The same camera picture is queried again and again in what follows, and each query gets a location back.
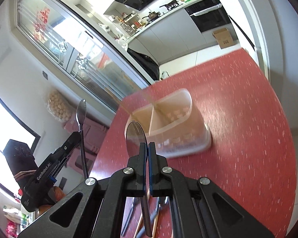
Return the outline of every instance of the oven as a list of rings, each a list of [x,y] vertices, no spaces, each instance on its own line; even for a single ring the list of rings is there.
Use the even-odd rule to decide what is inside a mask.
[[[203,0],[185,10],[201,33],[231,23],[219,0]]]

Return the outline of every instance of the speckled red surface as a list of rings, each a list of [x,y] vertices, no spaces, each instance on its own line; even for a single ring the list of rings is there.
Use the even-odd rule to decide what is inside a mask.
[[[185,176],[207,176],[270,229],[284,237],[293,211],[296,158],[290,129],[267,79],[243,50],[203,63],[150,86],[124,100],[133,111],[186,88],[210,127],[209,150],[168,160]],[[124,128],[128,114],[119,108],[95,161],[91,176],[109,177],[126,166]],[[156,198],[151,199],[151,208]],[[131,199],[127,200],[126,210]],[[138,206],[125,237],[133,237]],[[157,238],[171,237],[169,209],[159,217]]]

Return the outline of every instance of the cardboard box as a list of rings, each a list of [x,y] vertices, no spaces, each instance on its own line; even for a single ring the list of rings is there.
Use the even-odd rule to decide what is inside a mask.
[[[221,49],[234,45],[233,38],[227,28],[221,28],[214,31],[213,37],[215,37]]]

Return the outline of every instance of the sliding glass door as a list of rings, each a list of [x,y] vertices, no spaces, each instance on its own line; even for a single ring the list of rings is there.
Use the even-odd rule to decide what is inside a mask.
[[[124,97],[153,82],[122,56],[114,39],[86,26],[57,0],[18,0],[16,16],[17,28],[55,66],[114,112]]]

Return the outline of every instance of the chopstick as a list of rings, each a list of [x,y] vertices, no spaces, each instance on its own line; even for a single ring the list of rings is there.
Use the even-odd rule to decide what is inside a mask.
[[[149,198],[149,196],[150,196],[150,189],[148,189],[148,191],[147,191],[147,197]],[[140,215],[140,218],[139,218],[139,221],[138,221],[138,225],[137,225],[137,228],[136,228],[136,231],[135,231],[135,234],[134,234],[134,238],[136,238],[136,236],[137,236],[137,233],[139,232],[139,230],[140,230],[140,226],[141,226],[141,224],[142,224],[142,213],[141,213],[141,215]]]
[[[155,236],[156,236],[156,231],[157,231],[157,226],[158,226],[158,219],[159,219],[159,211],[158,211],[158,214],[156,215],[156,217],[154,218],[152,238],[155,238]]]

